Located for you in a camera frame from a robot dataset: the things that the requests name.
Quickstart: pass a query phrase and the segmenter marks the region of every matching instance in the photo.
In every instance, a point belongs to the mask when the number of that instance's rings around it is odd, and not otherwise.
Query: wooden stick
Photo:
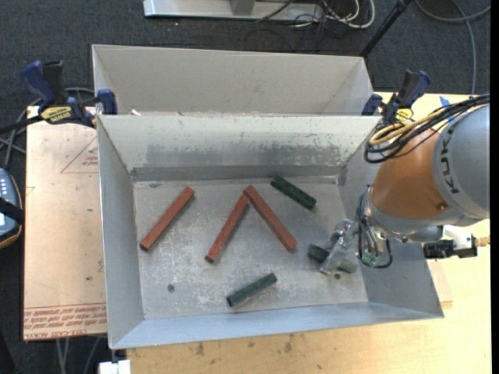
[[[215,239],[213,245],[210,248],[208,254],[204,257],[210,263],[213,263],[218,254],[220,253],[222,247],[227,242],[229,236],[234,231],[234,227],[239,222],[242,214],[244,213],[246,207],[248,206],[248,202],[250,200],[247,196],[240,196],[237,203],[234,206],[231,214],[228,216],[227,221],[224,226],[221,228],[220,233],[218,233],[217,238]]]
[[[248,185],[244,189],[244,194],[249,198],[257,212],[267,222],[272,231],[277,235],[279,241],[290,251],[296,248],[298,242],[289,233],[286,226],[278,219],[272,209],[268,206],[265,200],[255,190],[252,185]]]
[[[140,242],[140,248],[144,251],[148,251],[150,247],[157,241],[161,233],[166,230],[166,228],[173,222],[173,219],[179,214],[182,208],[189,202],[189,200],[194,195],[194,190],[190,187],[185,187],[182,193],[177,197],[175,202],[167,209],[167,211],[161,216],[160,220],[154,225],[154,227],[147,233],[147,235]]]

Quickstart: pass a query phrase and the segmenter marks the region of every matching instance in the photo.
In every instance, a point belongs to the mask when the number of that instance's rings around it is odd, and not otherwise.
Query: cable
[[[473,30],[471,28],[471,24],[469,23],[469,21],[473,20],[473,19],[477,19],[477,18],[481,17],[482,15],[486,14],[487,12],[489,12],[490,5],[488,7],[486,7],[485,9],[483,9],[475,14],[467,16],[455,0],[449,0],[449,1],[452,2],[452,4],[454,4],[456,9],[459,11],[459,13],[461,14],[461,18],[445,18],[445,17],[441,17],[441,16],[436,16],[436,15],[432,14],[431,12],[426,11],[421,6],[421,4],[419,3],[418,0],[415,0],[415,3],[417,5],[417,7],[422,12],[424,12],[426,15],[428,15],[430,18],[439,20],[441,22],[446,22],[446,23],[465,23],[466,24],[466,27],[468,28],[468,32],[469,32],[469,39],[471,41],[471,49],[472,49],[472,86],[471,86],[470,94],[474,94],[475,87],[476,87],[476,45],[475,45],[475,37],[473,35]]]
[[[346,26],[353,28],[353,29],[357,29],[357,30],[366,29],[367,27],[371,26],[373,24],[374,20],[376,19],[376,7],[374,5],[374,0],[368,0],[368,2],[369,2],[370,11],[371,11],[371,17],[370,17],[369,21],[367,21],[366,23],[362,23],[362,24],[351,23],[352,19],[341,18],[335,12],[331,12],[332,15],[326,15],[326,18],[333,19],[333,20],[336,20],[338,22],[344,23]]]
[[[360,259],[362,264],[364,266],[370,267],[371,269],[386,269],[393,263],[393,253],[391,251],[391,246],[390,246],[390,241],[388,238],[384,238],[385,244],[387,246],[387,253],[388,253],[388,261],[383,264],[376,264],[371,266],[370,264],[366,263],[363,261],[363,252],[362,252],[362,243],[363,243],[363,234],[366,235],[366,240],[367,240],[367,249],[369,253],[372,253],[374,256],[379,257],[379,248],[377,245],[377,241],[372,239],[372,231],[369,229],[369,225],[367,223],[366,217],[362,214],[362,205],[364,198],[366,197],[366,194],[368,191],[366,190],[363,192],[363,194],[359,197],[359,200],[357,202],[357,207],[356,207],[356,219],[359,223],[359,232],[358,232],[358,244],[357,244],[357,257]]]
[[[364,159],[368,163],[379,164],[393,157],[399,157],[401,156],[399,153],[402,149],[415,137],[423,134],[429,129],[435,130],[434,128],[436,126],[441,128],[449,121],[456,119],[459,115],[463,115],[475,107],[484,106],[488,103],[490,103],[490,93],[485,93],[477,97],[470,97],[468,100],[458,102],[457,104],[439,107],[426,117],[415,122],[397,122],[385,126],[377,130],[374,135],[366,141]],[[432,135],[433,133],[416,146],[429,139]],[[405,155],[411,152],[416,146],[403,154]],[[380,157],[372,158],[371,155],[373,154],[379,155]]]
[[[66,345],[65,345],[65,356],[62,356],[62,351],[61,351],[61,342],[59,338],[55,339],[55,346],[57,347],[57,358],[58,358],[58,363],[59,367],[61,368],[61,374],[66,374],[65,372],[65,357],[67,355],[67,349],[69,347],[69,338],[66,338]]]
[[[92,347],[92,350],[90,351],[90,354],[87,359],[87,363],[85,363],[85,368],[83,369],[83,374],[88,373],[88,369],[90,368],[90,363],[92,362],[92,358],[94,356],[95,350],[97,349],[97,346],[99,344],[99,341],[101,340],[101,337],[97,337],[97,339],[94,342],[94,346]]]
[[[263,18],[260,18],[258,19],[256,22],[257,23],[260,23],[260,22],[263,22],[263,21],[267,21],[268,19],[270,18],[273,18],[274,16],[276,16],[277,14],[279,14],[280,12],[282,12],[283,10],[285,10],[286,8],[288,8],[293,2],[295,2],[296,0],[289,0],[287,3],[285,3],[280,9],[272,12],[271,14],[263,17]]]
[[[86,93],[86,94],[94,94],[94,91],[92,89],[87,89],[85,87],[67,87],[65,89],[68,93],[76,93],[76,97],[79,101],[81,101],[81,93]],[[83,101],[83,103],[89,103],[89,102],[94,102],[94,97],[91,98],[91,99],[88,99],[88,100],[85,100]],[[28,107],[35,107],[37,105],[39,105],[41,102],[41,99],[38,98],[36,99],[35,101],[31,101],[29,104],[28,104]],[[21,121],[23,120],[23,118],[26,116],[26,113],[27,113],[27,109],[24,109],[21,114],[17,117],[17,120],[16,120],[16,124],[19,124],[21,123]],[[14,129],[11,131],[10,133],[10,136],[8,139],[3,139],[3,138],[0,138],[0,150],[3,149],[3,148],[7,148],[7,151],[5,152],[5,159],[4,159],[4,163],[3,163],[3,168],[4,169],[7,169],[7,167],[9,166],[9,163],[10,163],[10,159],[12,157],[12,151],[15,150],[23,155],[26,155],[26,150],[23,149],[23,148],[20,148],[18,146],[15,145],[15,141],[16,141],[16,137],[22,133],[24,133],[26,131],[26,127],[22,128],[22,129]]]

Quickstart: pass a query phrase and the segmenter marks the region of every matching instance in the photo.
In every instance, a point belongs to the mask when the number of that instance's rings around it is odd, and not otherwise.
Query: black connector
[[[424,256],[428,259],[444,259],[451,256],[459,256],[459,258],[473,258],[478,256],[477,247],[464,249],[454,249],[452,240],[442,240],[439,242],[427,242],[423,246]]]

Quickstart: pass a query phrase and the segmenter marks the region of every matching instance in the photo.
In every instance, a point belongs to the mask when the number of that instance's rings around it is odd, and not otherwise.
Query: rectangular block
[[[237,203],[234,206],[234,209],[232,210],[231,214],[228,216],[227,221],[225,222],[224,226],[221,228],[220,233],[218,233],[217,238],[215,239],[213,245],[211,246],[210,251],[204,257],[205,260],[207,260],[210,263],[213,263],[217,259],[218,254],[220,253],[224,244],[227,242],[231,233],[234,231],[234,227],[237,225],[239,219],[244,213],[246,207],[248,206],[249,201],[250,200],[245,195],[239,197]]]
[[[244,189],[244,194],[249,198],[257,212],[267,222],[279,241],[290,251],[296,248],[298,242],[288,231],[286,226],[278,219],[274,211],[268,206],[257,190],[252,185]]]
[[[271,181],[271,186],[279,190],[289,198],[294,199],[297,203],[304,206],[308,210],[312,210],[317,200],[309,196],[306,192],[296,187],[291,182],[288,182],[281,176],[275,176]]]
[[[241,302],[244,302],[247,298],[269,288],[272,284],[278,282],[274,273],[270,273],[265,277],[256,280],[254,283],[246,285],[244,288],[234,292],[227,297],[227,303],[229,306],[233,307]]]
[[[185,187],[182,193],[177,197],[175,202],[166,210],[166,212],[161,216],[160,220],[154,225],[154,227],[147,233],[147,235],[140,242],[140,248],[144,251],[148,251],[150,247],[156,242],[158,237],[163,231],[173,222],[173,219],[179,214],[182,208],[189,202],[189,200],[194,195],[194,190],[190,187]]]

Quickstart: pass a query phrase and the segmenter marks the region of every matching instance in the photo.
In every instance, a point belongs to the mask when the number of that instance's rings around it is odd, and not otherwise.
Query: metal stand base
[[[261,19],[279,10],[282,2],[255,2],[250,14],[234,14],[230,0],[144,0],[146,17],[199,17],[226,19]],[[273,20],[308,22],[312,17],[321,17],[322,9],[316,4],[292,3]]]

